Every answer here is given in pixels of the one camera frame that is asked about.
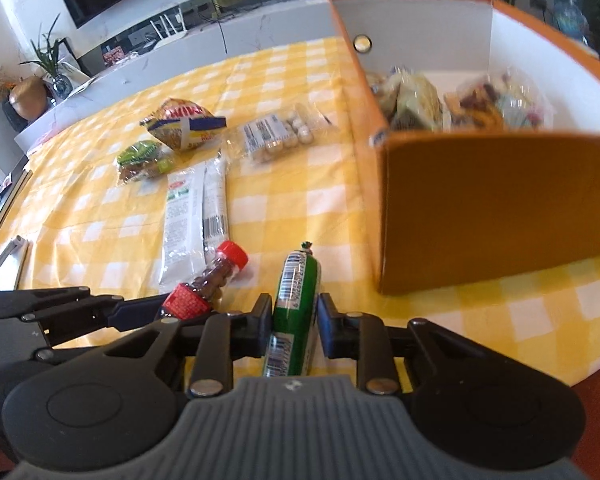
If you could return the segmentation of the water jug with pump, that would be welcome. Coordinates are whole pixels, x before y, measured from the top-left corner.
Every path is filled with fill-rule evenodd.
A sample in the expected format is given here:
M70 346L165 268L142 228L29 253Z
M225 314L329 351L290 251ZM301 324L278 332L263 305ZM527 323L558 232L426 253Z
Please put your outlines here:
M556 27L567 37L588 45L588 20L577 5L577 0L558 2L554 6Z

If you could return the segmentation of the green sausage stick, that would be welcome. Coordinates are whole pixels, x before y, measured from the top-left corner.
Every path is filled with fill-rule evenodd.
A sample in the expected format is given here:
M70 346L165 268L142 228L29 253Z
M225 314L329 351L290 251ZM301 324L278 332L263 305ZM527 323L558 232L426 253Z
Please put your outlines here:
M316 307L322 278L312 243L303 242L283 265L275 296L264 377L309 374L317 336Z

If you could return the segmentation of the copper round vase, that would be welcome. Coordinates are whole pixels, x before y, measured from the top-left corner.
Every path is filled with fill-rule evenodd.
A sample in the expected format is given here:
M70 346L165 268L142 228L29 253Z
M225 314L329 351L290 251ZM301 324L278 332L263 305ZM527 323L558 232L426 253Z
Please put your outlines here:
M9 93L9 103L20 117L34 122L46 111L47 93L44 82L37 76L23 79Z

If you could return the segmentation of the potted green grass plant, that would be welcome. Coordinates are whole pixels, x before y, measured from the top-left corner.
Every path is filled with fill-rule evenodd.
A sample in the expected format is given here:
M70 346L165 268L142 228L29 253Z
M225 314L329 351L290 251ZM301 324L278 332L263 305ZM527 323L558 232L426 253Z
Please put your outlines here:
M35 65L50 76L52 89L57 99L65 100L70 96L72 83L60 69L60 39L53 39L54 28L60 15L57 14L47 32L39 32L38 40L30 41L35 58L20 62L20 65Z

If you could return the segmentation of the waffle snack bag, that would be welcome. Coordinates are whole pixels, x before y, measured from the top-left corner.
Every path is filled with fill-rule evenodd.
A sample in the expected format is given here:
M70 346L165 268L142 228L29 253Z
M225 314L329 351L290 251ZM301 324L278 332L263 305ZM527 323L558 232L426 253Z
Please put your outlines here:
M366 80L391 130L440 130L443 106L437 88L419 72L393 67Z

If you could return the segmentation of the orange cardboard box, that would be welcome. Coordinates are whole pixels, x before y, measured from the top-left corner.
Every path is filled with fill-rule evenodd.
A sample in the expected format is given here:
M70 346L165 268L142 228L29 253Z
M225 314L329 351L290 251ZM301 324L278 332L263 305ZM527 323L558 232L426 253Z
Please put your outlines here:
M600 256L600 61L500 0L330 0L378 292L401 295ZM369 72L449 87L513 67L550 101L544 131L394 131Z

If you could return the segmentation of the white wifi router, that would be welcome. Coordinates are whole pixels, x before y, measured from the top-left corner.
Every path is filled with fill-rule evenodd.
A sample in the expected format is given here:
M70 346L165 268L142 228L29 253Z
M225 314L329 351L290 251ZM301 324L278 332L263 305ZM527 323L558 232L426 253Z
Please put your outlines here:
M168 44L187 34L181 12L174 15L166 12L158 14L149 20L149 24L156 33L159 44Z

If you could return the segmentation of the red cap candy bottle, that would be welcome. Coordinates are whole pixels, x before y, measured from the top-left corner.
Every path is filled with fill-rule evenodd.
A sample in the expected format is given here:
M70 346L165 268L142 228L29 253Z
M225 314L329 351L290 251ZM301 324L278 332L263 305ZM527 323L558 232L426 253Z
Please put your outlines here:
M222 289L247 265L247 253L226 240L214 259L190 282L177 284L163 301L157 318L176 318L188 322L211 313L222 296Z

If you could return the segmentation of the colourful veggie chips bag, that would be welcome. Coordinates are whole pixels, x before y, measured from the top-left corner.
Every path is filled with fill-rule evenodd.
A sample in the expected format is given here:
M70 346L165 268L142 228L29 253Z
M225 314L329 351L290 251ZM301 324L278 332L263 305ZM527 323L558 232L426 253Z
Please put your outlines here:
M509 67L464 82L443 96L454 128L551 129L555 111L526 73Z

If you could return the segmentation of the green label snack bag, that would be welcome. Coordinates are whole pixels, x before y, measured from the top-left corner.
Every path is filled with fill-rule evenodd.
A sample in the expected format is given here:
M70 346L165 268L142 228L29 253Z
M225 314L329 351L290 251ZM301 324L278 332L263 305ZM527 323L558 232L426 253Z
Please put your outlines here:
M117 154L114 166L118 183L152 179L168 174L175 166L173 152L159 141L140 140Z

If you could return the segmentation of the white yam balls bag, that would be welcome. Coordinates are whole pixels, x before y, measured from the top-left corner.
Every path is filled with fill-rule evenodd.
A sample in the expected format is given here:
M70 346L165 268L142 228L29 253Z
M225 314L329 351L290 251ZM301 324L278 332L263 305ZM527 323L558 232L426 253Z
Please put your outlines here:
M316 106L294 103L228 130L222 154L232 162L263 165L336 132L336 125Z

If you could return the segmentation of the white long snack packet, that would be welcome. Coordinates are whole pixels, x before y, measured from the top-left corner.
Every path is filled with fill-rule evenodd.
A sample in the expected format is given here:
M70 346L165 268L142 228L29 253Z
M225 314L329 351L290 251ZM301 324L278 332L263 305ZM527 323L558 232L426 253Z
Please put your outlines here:
M201 273L230 238L226 159L216 155L168 177L159 292L170 292Z

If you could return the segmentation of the yellow blue chips bag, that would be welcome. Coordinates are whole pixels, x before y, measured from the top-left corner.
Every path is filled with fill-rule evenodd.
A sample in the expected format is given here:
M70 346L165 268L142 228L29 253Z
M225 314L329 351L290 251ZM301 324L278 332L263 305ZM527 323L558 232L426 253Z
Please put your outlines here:
M214 139L226 128L226 118L193 101L170 98L140 125L171 150L184 152Z

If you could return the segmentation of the yellow checkered tablecloth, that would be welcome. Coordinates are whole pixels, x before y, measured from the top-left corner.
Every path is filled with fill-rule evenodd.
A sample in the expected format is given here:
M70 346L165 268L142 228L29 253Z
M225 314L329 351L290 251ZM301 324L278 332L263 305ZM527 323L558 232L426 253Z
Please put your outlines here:
M376 292L341 51L337 40L323 39L230 58L138 92L46 142L0 229L0 248L16 236L30 244L21 286L153 295L166 181L120 184L114 166L117 154L146 136L142 118L180 98L244 122L308 96L335 124L332 133L272 164L230 167L230 236L249 262L225 289L228 308L249 309L262 292L274 292L286 255L307 240L340 310L370 312L394 326L429 318L568 384L599 370L600 258L403 297Z

